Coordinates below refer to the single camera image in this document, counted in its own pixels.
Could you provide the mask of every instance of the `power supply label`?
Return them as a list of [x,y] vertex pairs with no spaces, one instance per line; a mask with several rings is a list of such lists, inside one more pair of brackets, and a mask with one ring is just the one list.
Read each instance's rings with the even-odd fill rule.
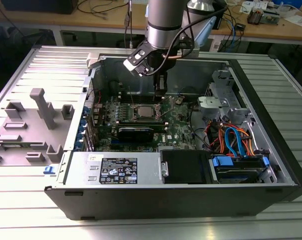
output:
[[101,184],[137,184],[137,158],[103,158]]

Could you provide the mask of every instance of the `blue cable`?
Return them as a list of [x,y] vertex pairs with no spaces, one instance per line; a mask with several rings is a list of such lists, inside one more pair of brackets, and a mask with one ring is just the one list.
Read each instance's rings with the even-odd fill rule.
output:
[[229,131],[233,130],[235,133],[235,136],[237,138],[237,146],[239,147],[239,151],[240,151],[240,155],[242,156],[246,156],[245,150],[242,146],[242,141],[241,141],[241,135],[240,133],[236,130],[236,128],[234,127],[229,127],[228,129],[226,129],[225,131],[225,143],[226,143],[226,147],[232,152],[232,154],[234,154],[235,157],[237,157],[237,153],[234,149],[232,149],[230,143],[229,143]]
[[225,21],[227,21],[231,26],[232,26],[232,30],[233,30],[233,39],[232,39],[232,44],[231,47],[228,48],[228,50],[226,51],[227,53],[229,53],[229,50],[231,50],[234,47],[234,42],[235,42],[235,28],[234,25],[232,24],[232,22],[228,19],[225,19]]

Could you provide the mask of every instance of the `green circuit board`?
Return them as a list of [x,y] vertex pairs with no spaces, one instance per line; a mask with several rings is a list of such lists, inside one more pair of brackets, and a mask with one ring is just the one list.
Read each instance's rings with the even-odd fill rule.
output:
[[[111,99],[100,105],[99,110],[94,116],[95,127],[98,132],[98,144],[95,148],[97,152],[158,152],[160,149],[195,149],[195,141],[191,136],[191,130],[187,122],[188,106],[187,103],[175,104],[176,97],[171,97],[163,101],[159,106],[155,104],[131,104],[121,103],[117,99]],[[147,119],[139,114],[144,111],[157,111],[155,116]],[[148,143],[121,143],[118,141],[116,131],[119,128],[119,119],[121,126],[125,127],[148,127],[154,129],[152,142]]]

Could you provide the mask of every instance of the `wooden workbench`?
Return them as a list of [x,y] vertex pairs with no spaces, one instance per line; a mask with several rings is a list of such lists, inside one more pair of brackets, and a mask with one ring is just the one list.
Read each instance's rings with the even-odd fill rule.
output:
[[[109,3],[106,0],[91,0],[92,5],[99,5]],[[97,11],[106,10],[118,5],[122,5],[124,0],[113,2],[108,6],[101,6]],[[120,7],[109,11],[107,13],[107,20],[92,14],[83,13],[75,10],[70,15],[55,14],[55,13],[38,13],[38,12],[18,12],[6,11],[0,4],[6,16],[21,28],[35,28],[35,29],[50,29],[54,33],[57,45],[63,45],[63,38],[61,31],[89,31],[89,32],[108,32],[108,33],[123,33],[124,32],[124,18],[127,12],[127,6]],[[88,1],[81,5],[84,11],[90,11]],[[133,33],[144,34],[146,20],[145,20],[144,4],[133,5]],[[302,44],[302,27],[290,23],[284,19],[280,19],[279,25],[251,25],[247,24],[247,14],[239,13],[240,6],[230,11],[233,17],[237,18],[238,23],[246,25],[243,40],[256,41],[267,43],[284,43],[284,44]],[[11,24],[0,13],[0,26],[9,27]],[[222,21],[219,30],[213,30],[211,38],[216,42],[220,42],[230,34],[230,30],[225,21]]]

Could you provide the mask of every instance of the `robotic arm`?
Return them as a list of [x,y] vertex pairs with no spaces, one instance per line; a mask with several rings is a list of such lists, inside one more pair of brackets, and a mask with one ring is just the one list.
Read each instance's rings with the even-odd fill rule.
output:
[[[162,97],[167,91],[167,70],[175,66],[177,59],[186,57],[193,50],[192,26],[227,9],[225,5],[215,11],[211,7],[212,1],[191,0],[186,7],[188,0],[149,0],[147,38],[124,61],[124,65],[141,77],[153,76],[155,97]],[[187,14],[188,24],[182,28],[183,14]],[[186,34],[187,29],[190,29],[191,37]],[[184,49],[188,49],[186,53],[177,55],[178,50]]]

